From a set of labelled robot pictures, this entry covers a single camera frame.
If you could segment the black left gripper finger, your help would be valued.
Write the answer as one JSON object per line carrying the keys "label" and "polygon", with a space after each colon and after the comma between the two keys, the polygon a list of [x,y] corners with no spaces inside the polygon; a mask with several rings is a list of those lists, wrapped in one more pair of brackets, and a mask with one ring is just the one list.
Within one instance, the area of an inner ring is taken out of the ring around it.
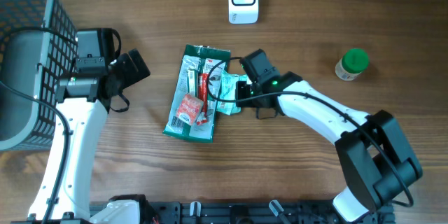
{"label": "black left gripper finger", "polygon": [[127,88],[138,82],[138,69],[129,54],[124,53],[111,63],[111,73],[118,80],[119,88]]}
{"label": "black left gripper finger", "polygon": [[143,57],[137,49],[130,50],[128,52],[129,58],[131,59],[131,77],[133,81],[141,81],[150,76],[151,72],[148,69]]}

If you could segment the mint flushable wipes pack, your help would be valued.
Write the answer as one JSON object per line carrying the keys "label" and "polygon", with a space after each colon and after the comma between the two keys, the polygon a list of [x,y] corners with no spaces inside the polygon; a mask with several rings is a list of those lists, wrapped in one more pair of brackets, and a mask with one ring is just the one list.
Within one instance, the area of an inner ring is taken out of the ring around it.
{"label": "mint flushable wipes pack", "polygon": [[[221,91],[219,98],[224,100],[235,100],[237,82],[247,80],[247,75],[230,74],[224,71],[221,76]],[[241,108],[238,107],[235,103],[218,101],[217,111],[230,116],[232,114],[239,113],[241,111]]]}

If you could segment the red stick sachet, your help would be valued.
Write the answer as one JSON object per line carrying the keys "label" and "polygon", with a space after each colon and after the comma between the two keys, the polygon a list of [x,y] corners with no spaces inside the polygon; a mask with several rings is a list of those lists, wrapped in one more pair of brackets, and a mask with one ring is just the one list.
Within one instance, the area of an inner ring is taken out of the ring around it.
{"label": "red stick sachet", "polygon": [[208,122],[208,90],[207,90],[207,73],[199,75],[198,97],[203,101],[203,107],[197,118],[197,125],[203,125]]}

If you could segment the green narrow box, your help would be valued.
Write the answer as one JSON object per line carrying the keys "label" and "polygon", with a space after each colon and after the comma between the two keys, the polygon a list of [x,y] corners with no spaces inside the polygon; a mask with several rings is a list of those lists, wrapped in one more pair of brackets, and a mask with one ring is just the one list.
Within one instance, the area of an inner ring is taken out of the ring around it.
{"label": "green narrow box", "polygon": [[188,69],[187,70],[187,88],[188,93],[194,97],[197,96],[197,70]]}

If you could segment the green 3M cleaner package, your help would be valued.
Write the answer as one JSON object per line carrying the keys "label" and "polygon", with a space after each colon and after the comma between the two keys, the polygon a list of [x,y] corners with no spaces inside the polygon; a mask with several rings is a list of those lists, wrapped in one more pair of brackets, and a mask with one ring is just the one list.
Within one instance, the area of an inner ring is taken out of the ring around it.
{"label": "green 3M cleaner package", "polygon": [[[221,92],[221,76],[228,68],[229,50],[206,47],[202,45],[186,45],[179,68],[178,80],[169,112],[168,122],[163,134],[190,142],[211,143],[215,128],[217,104],[215,100]],[[176,110],[182,98],[188,93],[187,70],[197,70],[197,89],[200,74],[208,74],[208,122],[203,125],[188,125],[176,117]]]}

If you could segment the orange tissue packet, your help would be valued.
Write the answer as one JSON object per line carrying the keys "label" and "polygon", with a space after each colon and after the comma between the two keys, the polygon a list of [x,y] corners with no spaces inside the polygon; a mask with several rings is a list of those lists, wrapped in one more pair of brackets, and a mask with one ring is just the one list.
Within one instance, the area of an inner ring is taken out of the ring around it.
{"label": "orange tissue packet", "polygon": [[204,105],[204,102],[191,94],[186,94],[176,110],[176,117],[182,122],[193,125]]}

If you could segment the green lid jar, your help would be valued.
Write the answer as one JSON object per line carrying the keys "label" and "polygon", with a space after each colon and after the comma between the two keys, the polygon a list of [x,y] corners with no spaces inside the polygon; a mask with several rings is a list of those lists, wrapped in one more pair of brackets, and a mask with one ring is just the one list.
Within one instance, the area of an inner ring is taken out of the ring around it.
{"label": "green lid jar", "polygon": [[335,66],[335,73],[343,81],[353,81],[363,73],[370,64],[368,54],[360,48],[348,50]]}

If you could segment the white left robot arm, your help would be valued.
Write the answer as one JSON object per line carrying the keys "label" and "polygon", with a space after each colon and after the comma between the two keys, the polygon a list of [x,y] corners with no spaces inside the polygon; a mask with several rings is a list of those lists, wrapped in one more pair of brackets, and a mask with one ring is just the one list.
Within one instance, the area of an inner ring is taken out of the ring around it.
{"label": "white left robot arm", "polygon": [[111,109],[111,99],[150,76],[138,50],[110,64],[58,80],[57,115],[48,163],[27,223],[92,223],[90,182],[98,140]]}

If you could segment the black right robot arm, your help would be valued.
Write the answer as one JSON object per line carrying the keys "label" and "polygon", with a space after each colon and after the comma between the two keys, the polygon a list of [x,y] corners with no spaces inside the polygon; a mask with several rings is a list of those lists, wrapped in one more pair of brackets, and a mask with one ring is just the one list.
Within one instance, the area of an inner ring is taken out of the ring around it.
{"label": "black right robot arm", "polygon": [[288,72],[265,83],[238,81],[240,107],[274,109],[315,130],[335,146],[346,188],[332,201],[346,222],[396,202],[405,193],[405,207],[414,204],[409,186],[423,170],[398,121],[380,110],[374,115],[344,106]]}

